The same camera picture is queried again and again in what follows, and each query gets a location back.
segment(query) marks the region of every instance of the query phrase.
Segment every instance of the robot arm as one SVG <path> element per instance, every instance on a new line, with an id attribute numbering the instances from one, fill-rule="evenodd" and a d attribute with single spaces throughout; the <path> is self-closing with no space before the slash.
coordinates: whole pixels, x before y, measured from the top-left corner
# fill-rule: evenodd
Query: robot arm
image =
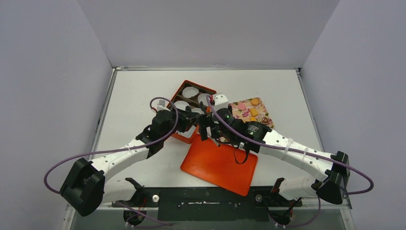
<path id="1" fill-rule="evenodd" d="M 234 146 L 249 152 L 255 152 L 276 157 L 291 165 L 294 165 L 309 175 L 294 178 L 280 178 L 274 185 L 274 192 L 278 192 L 287 200 L 297 200 L 300 197 L 318 196 L 321 199 L 332 204 L 342 204 L 346 192 L 350 171 L 343 166 L 322 159 L 330 158 L 344 164 L 349 164 L 348 155 L 338 151 L 336 154 L 317 151 L 302 144 L 299 144 L 291 138 L 284 137 L 275 130 L 259 122 L 243 122 L 241 119 L 235 119 L 232 116 L 232 109 L 228 105 L 225 95 L 216 95 L 214 97 L 214 110 L 222 119 L 220 122 L 213 116 L 216 124 L 216 130 L 212 134 L 218 134 L 218 138 L 223 136 Z M 230 131 L 230 128 L 236 130 L 239 135 Z M 276 146 L 278 149 L 271 149 L 265 146 L 253 144 L 245 139 L 251 139 L 258 143 Z M 290 151 L 289 149 L 301 150 L 304 154 Z"/>
<path id="2" fill-rule="evenodd" d="M 333 204 L 342 203 L 349 177 L 347 170 L 329 161 L 288 151 L 288 148 L 305 150 L 329 158 L 334 157 L 335 160 L 348 163 L 346 154 L 338 152 L 337 155 L 333 155 L 318 152 L 280 135 L 275 130 L 259 122 L 244 123 L 240 119 L 234 119 L 225 95 L 216 95 L 212 102 L 214 102 L 214 110 L 240 134 L 261 143 L 280 146 L 282 149 L 269 149 L 247 142 L 231 133 L 229 128 L 222 125 L 212 114 L 200 115 L 199 113 L 192 113 L 190 110 L 179 110 L 179 119 L 175 131 L 185 132 L 198 124 L 202 140 L 207 139 L 206 129 L 210 128 L 212 138 L 225 137 L 232 145 L 239 146 L 247 154 L 255 152 L 270 155 L 309 173 L 308 176 L 302 178 L 292 180 L 280 178 L 276 182 L 272 192 L 279 193 L 287 200 L 319 196 Z M 132 178 L 119 181 L 110 179 L 123 169 L 138 161 L 148 159 L 161 150 L 165 140 L 144 148 L 131 149 L 131 147 L 158 140 L 166 135 L 174 124 L 175 112 L 173 108 L 171 110 L 166 108 L 158 109 L 152 124 L 123 147 L 123 149 L 128 150 L 111 153 L 91 161 L 84 158 L 77 160 L 59 193 L 81 216 L 89 215 L 100 204 L 118 200 L 130 200 L 136 190 L 141 188 L 141 185 Z"/>

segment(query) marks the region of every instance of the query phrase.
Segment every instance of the screw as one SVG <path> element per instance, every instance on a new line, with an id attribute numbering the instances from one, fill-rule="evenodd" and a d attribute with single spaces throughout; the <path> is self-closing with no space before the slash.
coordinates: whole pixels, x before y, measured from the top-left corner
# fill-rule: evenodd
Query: screw
<path id="1" fill-rule="evenodd" d="M 153 195 L 153 196 L 152 196 L 152 201 L 153 201 L 154 203 L 158 202 L 158 201 L 159 201 L 159 196 L 158 196 L 158 195 Z"/>
<path id="2" fill-rule="evenodd" d="M 255 200 L 258 201 L 258 202 L 261 202 L 262 201 L 262 196 L 260 194 L 256 195 Z"/>

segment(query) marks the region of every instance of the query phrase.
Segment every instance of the black mount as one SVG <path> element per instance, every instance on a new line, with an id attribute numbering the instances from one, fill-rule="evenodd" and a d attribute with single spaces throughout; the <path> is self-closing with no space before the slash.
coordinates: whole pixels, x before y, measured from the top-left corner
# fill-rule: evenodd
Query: black mount
<path id="1" fill-rule="evenodd" d="M 341 151 L 338 151 L 336 155 L 331 155 L 331 158 L 347 165 L 350 164 L 348 155 Z M 346 194 L 350 170 L 334 163 L 331 171 L 326 170 L 326 174 L 328 178 L 325 181 L 316 181 L 312 187 L 321 199 L 335 205 L 340 205 Z"/>
<path id="2" fill-rule="evenodd" d="M 59 193 L 83 217 L 100 205 L 104 194 L 103 171 L 97 171 L 92 161 L 80 158 L 75 161 Z"/>

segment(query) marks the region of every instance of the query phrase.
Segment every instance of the white table surface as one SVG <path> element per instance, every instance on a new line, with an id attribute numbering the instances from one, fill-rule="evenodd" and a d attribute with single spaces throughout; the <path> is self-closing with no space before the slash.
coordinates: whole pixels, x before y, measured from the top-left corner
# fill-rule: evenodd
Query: white table surface
<path id="1" fill-rule="evenodd" d="M 295 70 L 155 70 L 117 72 L 97 150 L 121 148 L 135 138 L 155 116 L 148 106 L 150 99 L 172 98 L 184 80 L 222 92 L 230 102 L 260 97 L 275 130 L 320 149 Z M 147 187 L 215 186 L 180 170 L 189 146 L 169 138 L 156 155 L 133 164 L 112 180 L 132 177 Z M 277 178 L 306 174 L 277 158 L 258 157 L 252 186 L 273 185 Z"/>

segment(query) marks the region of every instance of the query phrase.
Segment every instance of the cable tie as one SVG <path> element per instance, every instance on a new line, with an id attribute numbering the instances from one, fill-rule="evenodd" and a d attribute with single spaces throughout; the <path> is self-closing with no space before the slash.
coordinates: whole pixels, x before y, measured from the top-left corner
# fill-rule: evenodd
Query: cable tie
<path id="1" fill-rule="evenodd" d="M 283 156 L 281 157 L 281 161 L 284 161 L 286 158 L 286 155 L 288 154 L 289 148 L 291 147 L 293 143 L 293 139 L 289 138 L 288 143 L 286 144 L 285 150 L 283 151 Z"/>
<path id="2" fill-rule="evenodd" d="M 300 169 L 303 169 L 303 164 L 305 162 L 305 156 L 306 156 L 306 153 L 308 150 L 309 150 L 309 147 L 306 147 L 305 150 L 303 151 L 302 163 L 300 163 Z"/>

